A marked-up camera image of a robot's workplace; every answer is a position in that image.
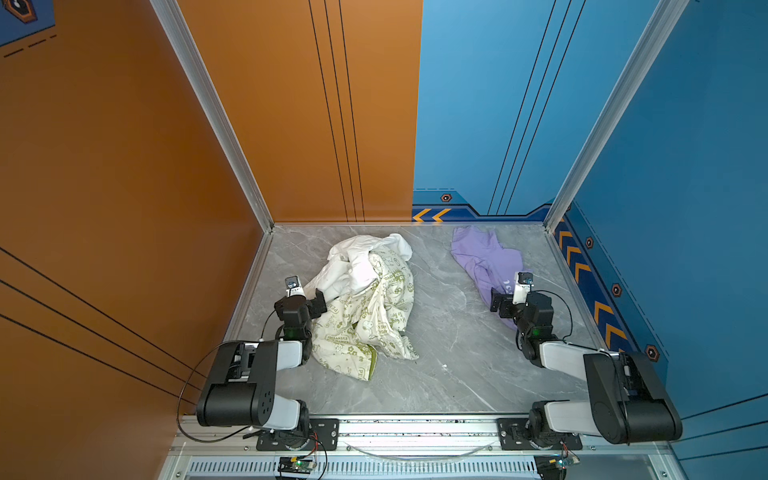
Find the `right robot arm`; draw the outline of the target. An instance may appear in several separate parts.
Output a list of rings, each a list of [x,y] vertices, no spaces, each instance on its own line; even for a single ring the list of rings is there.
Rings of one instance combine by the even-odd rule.
[[[504,427],[504,434],[539,449],[567,445],[578,435],[599,436],[611,444],[682,438],[683,421],[645,355],[559,338],[553,332],[552,299],[539,291],[506,294],[493,289],[490,310],[513,321],[518,350],[532,365],[582,380],[588,390],[586,401],[534,403],[525,423]]]

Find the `plain white cloth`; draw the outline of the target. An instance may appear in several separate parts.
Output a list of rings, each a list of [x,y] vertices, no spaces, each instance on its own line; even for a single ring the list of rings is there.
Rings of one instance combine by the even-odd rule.
[[[411,246],[397,233],[384,238],[358,235],[343,240],[330,249],[326,265],[303,287],[308,298],[314,299],[317,291],[326,300],[364,291],[378,278],[369,254],[381,248],[393,251],[402,260],[412,257]]]

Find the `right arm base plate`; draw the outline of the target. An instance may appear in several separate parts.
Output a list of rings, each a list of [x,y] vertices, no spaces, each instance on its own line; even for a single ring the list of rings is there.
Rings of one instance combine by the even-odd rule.
[[[554,432],[546,428],[535,430],[528,418],[498,418],[496,427],[500,446],[504,451],[583,449],[583,443],[577,434]]]

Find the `left green circuit board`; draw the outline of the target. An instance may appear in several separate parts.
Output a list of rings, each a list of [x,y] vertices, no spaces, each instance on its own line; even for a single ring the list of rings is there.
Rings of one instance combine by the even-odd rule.
[[[276,468],[278,479],[309,479],[319,472],[318,463],[305,457],[280,457]]]

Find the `right green circuit board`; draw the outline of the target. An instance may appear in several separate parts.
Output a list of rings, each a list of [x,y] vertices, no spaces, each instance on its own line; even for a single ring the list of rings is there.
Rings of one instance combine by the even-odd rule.
[[[565,471],[569,467],[580,463],[580,458],[574,453],[565,453],[549,461],[549,465],[559,471]]]

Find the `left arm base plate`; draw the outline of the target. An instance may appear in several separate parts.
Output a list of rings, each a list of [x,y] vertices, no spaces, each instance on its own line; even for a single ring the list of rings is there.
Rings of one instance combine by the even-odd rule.
[[[338,446],[340,420],[333,417],[301,420],[292,430],[266,430],[258,437],[256,449],[260,452],[309,452],[318,446],[321,452],[335,451]]]

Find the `aluminium corner post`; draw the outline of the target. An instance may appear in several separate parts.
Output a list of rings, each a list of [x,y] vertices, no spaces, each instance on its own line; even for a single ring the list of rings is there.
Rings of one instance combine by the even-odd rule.
[[[271,234],[274,220],[179,3],[151,0],[150,4],[256,220],[265,233]]]
[[[547,233],[553,233],[564,218],[688,4],[688,0],[663,0],[656,5],[543,221]]]

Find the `green circuit board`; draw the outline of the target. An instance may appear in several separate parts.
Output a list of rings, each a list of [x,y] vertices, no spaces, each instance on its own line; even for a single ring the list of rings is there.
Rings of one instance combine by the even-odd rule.
[[[278,479],[309,479],[319,472],[318,463],[305,457],[280,457],[276,468]]]
[[[565,471],[569,467],[580,463],[580,458],[574,453],[565,453],[549,461],[549,465],[559,471]]]

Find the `cream cloth green print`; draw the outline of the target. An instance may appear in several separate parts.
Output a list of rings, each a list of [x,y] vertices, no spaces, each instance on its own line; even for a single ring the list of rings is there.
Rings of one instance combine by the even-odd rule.
[[[415,299],[412,272],[392,249],[369,253],[373,282],[360,293],[344,293],[314,321],[312,356],[323,367],[369,381],[379,355],[395,360],[419,358],[405,329]]]

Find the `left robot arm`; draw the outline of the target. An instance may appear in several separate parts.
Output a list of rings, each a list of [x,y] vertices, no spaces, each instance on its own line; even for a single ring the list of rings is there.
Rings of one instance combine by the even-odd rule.
[[[217,348],[196,405],[200,425],[254,427],[300,439],[310,436],[306,403],[278,395],[276,381],[278,372],[309,360],[311,322],[327,312],[324,294],[317,290],[308,299],[295,288],[274,309],[283,324],[277,338],[230,341]]]

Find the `right aluminium corner post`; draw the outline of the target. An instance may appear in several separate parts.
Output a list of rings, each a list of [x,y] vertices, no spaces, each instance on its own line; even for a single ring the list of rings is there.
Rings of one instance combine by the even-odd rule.
[[[656,5],[543,221],[547,233],[553,233],[564,218],[688,4],[688,0],[663,0]]]

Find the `purple cloth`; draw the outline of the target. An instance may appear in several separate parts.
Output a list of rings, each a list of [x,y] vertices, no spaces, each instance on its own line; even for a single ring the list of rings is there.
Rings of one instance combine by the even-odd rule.
[[[455,228],[451,254],[474,282],[489,309],[491,290],[513,296],[516,273],[527,271],[521,252],[503,247],[495,230],[481,230],[476,226]]]

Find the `front aluminium rail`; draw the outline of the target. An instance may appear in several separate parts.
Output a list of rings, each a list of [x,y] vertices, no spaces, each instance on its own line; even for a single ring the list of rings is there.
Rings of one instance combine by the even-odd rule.
[[[665,442],[611,444],[598,436],[554,434],[549,440],[526,438],[523,414],[374,414],[316,416],[312,426],[330,453],[385,457],[455,457],[461,454],[666,454]],[[248,427],[202,427],[186,416],[172,441],[170,456],[234,456],[275,452],[279,443]]]

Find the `left aluminium corner post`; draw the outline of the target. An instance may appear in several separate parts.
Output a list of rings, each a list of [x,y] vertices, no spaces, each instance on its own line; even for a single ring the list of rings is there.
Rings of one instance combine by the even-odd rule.
[[[256,220],[265,233],[271,234],[274,220],[179,3],[151,0],[150,4]]]

